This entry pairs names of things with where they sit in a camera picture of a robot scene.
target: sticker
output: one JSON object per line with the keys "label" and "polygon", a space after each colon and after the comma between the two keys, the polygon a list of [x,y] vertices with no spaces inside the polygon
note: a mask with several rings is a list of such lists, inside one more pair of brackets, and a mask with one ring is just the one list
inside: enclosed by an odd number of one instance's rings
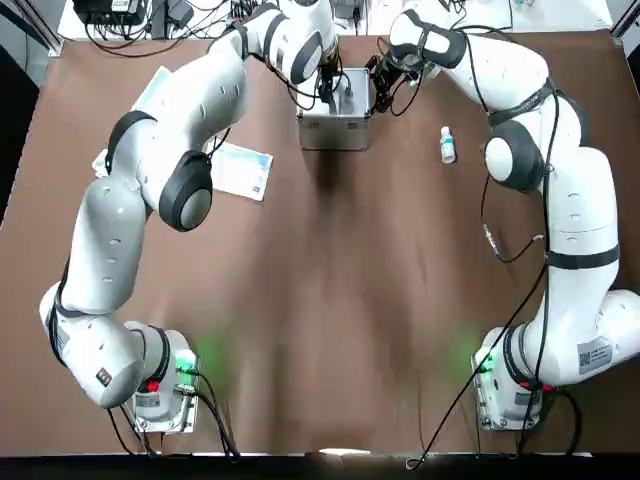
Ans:
{"label": "sticker", "polygon": [[114,12],[128,12],[130,3],[130,0],[112,0],[111,10]]}
{"label": "sticker", "polygon": [[578,373],[584,375],[611,363],[613,348],[605,337],[598,337],[589,343],[578,344]]}
{"label": "sticker", "polygon": [[104,387],[106,387],[107,385],[109,385],[111,383],[111,375],[109,374],[109,372],[107,372],[105,370],[104,367],[102,367],[98,371],[98,373],[96,373],[96,378],[100,381],[100,383]]}
{"label": "sticker", "polygon": [[[516,392],[516,399],[515,399],[516,405],[526,407],[527,405],[529,405],[529,398],[531,398],[531,393]],[[538,390],[535,396],[533,397],[533,405],[535,405],[539,401],[540,401],[540,390]]]}
{"label": "sticker", "polygon": [[136,393],[136,408],[153,408],[159,406],[159,393]]}

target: brown table surface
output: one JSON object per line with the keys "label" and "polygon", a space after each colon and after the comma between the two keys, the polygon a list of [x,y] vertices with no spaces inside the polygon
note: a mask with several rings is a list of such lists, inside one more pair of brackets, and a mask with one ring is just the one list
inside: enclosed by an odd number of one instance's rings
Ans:
{"label": "brown table surface", "polygon": [[[590,114],[591,144],[609,156],[617,187],[616,285],[638,290],[640,103],[623,51],[604,31],[517,38],[547,58],[557,84]],[[56,363],[37,307],[61,274],[91,161],[114,123],[160,65],[175,69],[206,46],[187,41],[126,60],[68,42],[51,62],[0,231],[0,455],[121,451],[107,414]],[[361,66],[375,39],[344,38],[341,49],[346,66]],[[428,441],[470,373],[470,355],[509,318],[542,261],[538,246],[504,266],[484,238],[486,119],[440,75],[403,117],[373,118],[367,152],[301,152],[285,88],[257,62],[247,68],[249,108],[229,141],[273,155],[264,203],[216,193],[205,224],[188,234],[153,216],[135,294],[118,317],[191,339],[243,451],[417,451],[419,403]],[[443,125],[457,142],[452,166],[439,158]],[[487,219],[513,254],[541,231],[541,199],[494,185]],[[532,317],[540,295],[519,321]],[[574,388],[580,450],[640,450],[638,378],[640,362],[631,361]],[[473,422],[467,394],[435,450],[473,451]],[[559,401],[531,448],[562,451],[571,429]],[[514,435],[483,433],[482,443],[513,450]],[[164,444],[220,451],[204,409],[196,434]]]}

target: electronic equipment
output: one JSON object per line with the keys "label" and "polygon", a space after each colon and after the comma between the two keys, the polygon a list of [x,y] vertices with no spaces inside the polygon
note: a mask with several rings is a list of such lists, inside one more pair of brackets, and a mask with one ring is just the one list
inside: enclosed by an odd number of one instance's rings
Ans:
{"label": "electronic equipment", "polygon": [[147,0],[73,0],[73,10],[84,24],[141,25]]}

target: red button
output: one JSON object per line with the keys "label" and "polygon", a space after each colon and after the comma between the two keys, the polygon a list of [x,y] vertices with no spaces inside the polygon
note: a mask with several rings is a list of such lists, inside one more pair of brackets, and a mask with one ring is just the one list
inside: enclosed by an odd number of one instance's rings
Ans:
{"label": "red button", "polygon": [[147,382],[147,392],[157,392],[160,390],[160,382],[156,382],[155,380],[151,380]]}

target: barcode label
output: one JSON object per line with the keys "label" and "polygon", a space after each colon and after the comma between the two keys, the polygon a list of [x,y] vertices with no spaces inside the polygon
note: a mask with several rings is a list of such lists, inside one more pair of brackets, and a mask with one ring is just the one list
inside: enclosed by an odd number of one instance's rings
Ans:
{"label": "barcode label", "polygon": [[160,406],[159,393],[136,394],[136,407],[153,408],[153,407],[159,407],[159,406]]}
{"label": "barcode label", "polygon": [[114,12],[127,12],[129,10],[130,0],[112,0],[111,10]]}
{"label": "barcode label", "polygon": [[578,373],[584,375],[611,363],[613,347],[605,337],[578,345]]}
{"label": "barcode label", "polygon": [[580,354],[580,366],[584,367],[591,363],[591,352],[581,353]]}
{"label": "barcode label", "polygon": [[[520,406],[529,405],[530,398],[531,398],[531,393],[516,392],[515,403],[516,405],[520,405]],[[540,401],[540,390],[536,390],[535,395],[533,397],[532,405],[536,405],[539,401]]]}

